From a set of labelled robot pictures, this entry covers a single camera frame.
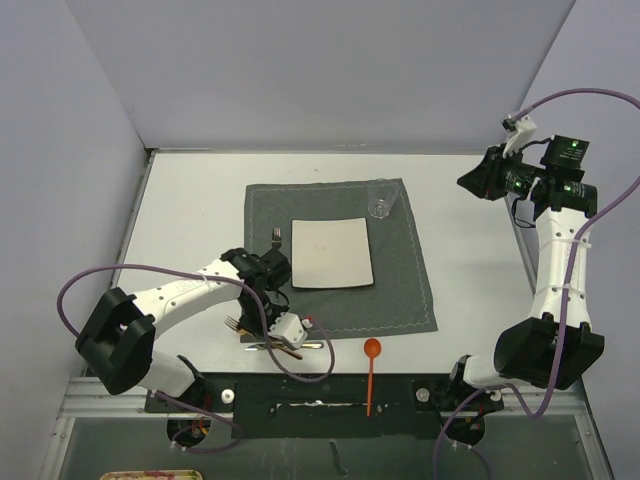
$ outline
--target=white cable tie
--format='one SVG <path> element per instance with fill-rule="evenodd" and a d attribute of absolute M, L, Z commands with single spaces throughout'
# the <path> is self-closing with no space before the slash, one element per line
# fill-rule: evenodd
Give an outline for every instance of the white cable tie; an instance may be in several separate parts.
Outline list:
<path fill-rule="evenodd" d="M 204 283 L 205 285 L 209 285 L 209 282 L 210 282 L 211 280 L 209 280 L 209 279 L 207 278 L 207 276 L 206 276 L 204 273 L 201 273 L 201 272 L 198 272 L 198 273 L 199 273 L 199 274 L 200 274 L 200 276 L 202 277 L 202 281 L 203 281 L 203 283 Z"/>
<path fill-rule="evenodd" d="M 558 238 L 558 237 L 554 237 L 551 240 L 548 240 L 547 242 L 543 243 L 542 245 L 540 245 L 538 247 L 538 251 L 541 252 L 542 250 L 544 250 L 546 248 L 547 245 L 549 245 L 552 242 L 556 242 L 556 243 L 577 243 L 578 246 L 586 248 L 586 249 L 590 249 L 591 248 L 591 244 L 588 242 L 583 242 L 582 240 L 579 240 L 577 238 Z"/>
<path fill-rule="evenodd" d="M 566 283 L 564 285 L 549 285 L 547 287 L 547 289 L 558 289 L 558 290 L 569 290 L 570 293 L 577 293 L 579 295 L 586 295 L 586 292 L 584 290 L 580 290 L 578 288 L 572 287 L 570 284 Z"/>

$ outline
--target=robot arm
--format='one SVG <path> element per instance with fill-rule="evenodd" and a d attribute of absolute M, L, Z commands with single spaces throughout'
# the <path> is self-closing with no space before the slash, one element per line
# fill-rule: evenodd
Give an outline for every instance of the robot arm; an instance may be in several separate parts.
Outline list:
<path fill-rule="evenodd" d="M 272 304 L 267 294 L 282 287 L 291 275 L 287 258 L 277 249 L 262 257 L 244 249 L 229 250 L 196 275 L 202 275 L 202 280 L 176 280 L 131 295 L 114 288 L 99 300 L 76 341 L 76 350 L 109 393 L 117 395 L 140 385 L 172 397 L 183 395 L 196 381 L 197 370 L 184 357 L 154 348 L 154 341 L 214 305 L 238 300 L 242 307 L 238 328 L 263 338 L 258 307 L 242 284 L 260 297 L 271 339 L 292 349 L 300 348 L 306 340 L 300 318 L 288 312 L 287 306 Z M 210 281 L 207 276 L 234 282 Z"/>
<path fill-rule="evenodd" d="M 604 338 L 591 332 L 585 296 L 589 232 L 575 232 L 596 213 L 597 190 L 580 183 L 579 169 L 587 142 L 554 137 L 542 159 L 545 169 L 522 163 L 522 151 L 505 152 L 513 142 L 491 147 L 482 163 L 458 180 L 480 198 L 496 200 L 508 192 L 534 205 L 539 240 L 536 292 L 528 318 L 504 331 L 495 349 L 465 356 L 454 368 L 453 379 L 473 388 L 532 384 L 545 388 L 556 347 L 560 304 L 569 250 L 578 242 L 567 309 L 567 330 L 556 388 L 566 389 L 602 354 Z"/>

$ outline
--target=orange spoon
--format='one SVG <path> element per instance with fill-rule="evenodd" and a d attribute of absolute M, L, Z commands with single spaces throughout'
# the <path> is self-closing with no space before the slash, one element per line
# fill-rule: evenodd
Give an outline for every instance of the orange spoon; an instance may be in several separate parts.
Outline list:
<path fill-rule="evenodd" d="M 373 359 L 380 355 L 382 345 L 377 338 L 364 342 L 364 353 L 369 357 L 369 385 L 367 387 L 367 417 L 371 416 L 371 398 L 373 397 Z"/>

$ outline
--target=white wall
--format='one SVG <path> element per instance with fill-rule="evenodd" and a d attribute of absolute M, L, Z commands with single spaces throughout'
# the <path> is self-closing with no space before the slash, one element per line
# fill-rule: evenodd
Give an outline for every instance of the white wall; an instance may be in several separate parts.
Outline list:
<path fill-rule="evenodd" d="M 500 140 L 573 2 L 68 0 L 148 147 L 396 153 Z"/>
<path fill-rule="evenodd" d="M 81 364 L 55 297 L 115 259 L 144 150 L 62 1 L 0 7 L 0 465 L 36 478 Z M 76 323 L 107 278 L 78 286 Z"/>
<path fill-rule="evenodd" d="M 558 90 L 584 86 L 616 89 L 640 98 L 638 22 L 637 0 L 578 0 L 525 104 Z M 598 187 L 600 207 L 640 174 L 640 111 L 630 105 L 580 95 L 540 107 L 532 117 L 540 138 L 558 133 L 592 142 L 583 162 L 584 181 Z M 538 160 L 532 154 L 527 159 Z M 595 332 L 606 337 L 606 346 L 584 381 L 616 479 L 635 479 L 640 471 L 640 192 L 597 223 L 591 238 L 589 311 Z M 529 238 L 529 246 L 536 251 L 535 238 Z"/>

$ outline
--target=silverware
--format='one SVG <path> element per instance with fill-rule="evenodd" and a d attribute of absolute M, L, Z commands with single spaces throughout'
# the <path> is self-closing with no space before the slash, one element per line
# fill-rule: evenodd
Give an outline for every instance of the silverware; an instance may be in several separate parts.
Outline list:
<path fill-rule="evenodd" d="M 244 328 L 240 328 L 240 324 L 238 323 L 238 321 L 234 318 L 231 317 L 227 317 L 224 321 L 224 324 L 229 327 L 231 330 L 233 330 L 234 332 L 242 335 L 251 335 L 249 332 L 247 332 Z M 302 360 L 302 355 L 300 355 L 297 352 L 294 352 L 292 350 L 289 350 L 287 347 L 285 347 L 282 342 L 280 343 L 275 343 L 272 342 L 271 346 L 273 346 L 273 348 L 276 348 L 284 353 L 286 353 L 287 355 L 295 358 L 296 360 Z"/>
<path fill-rule="evenodd" d="M 227 317 L 224 320 L 224 324 L 240 336 L 251 335 L 244 328 L 240 328 L 240 323 L 235 318 Z"/>
<path fill-rule="evenodd" d="M 282 247 L 282 231 L 276 227 L 271 232 L 271 248 L 280 250 L 280 247 Z"/>
<path fill-rule="evenodd" d="M 271 345 L 276 346 L 276 345 L 283 345 L 280 342 L 271 342 Z M 266 350 L 267 346 L 264 343 L 254 343 L 253 345 L 249 345 L 247 348 L 245 348 L 246 351 L 257 351 L 257 350 Z M 303 343 L 300 348 L 309 348 L 312 350 L 319 350 L 321 348 L 324 348 L 324 343 L 322 342 L 305 342 Z"/>

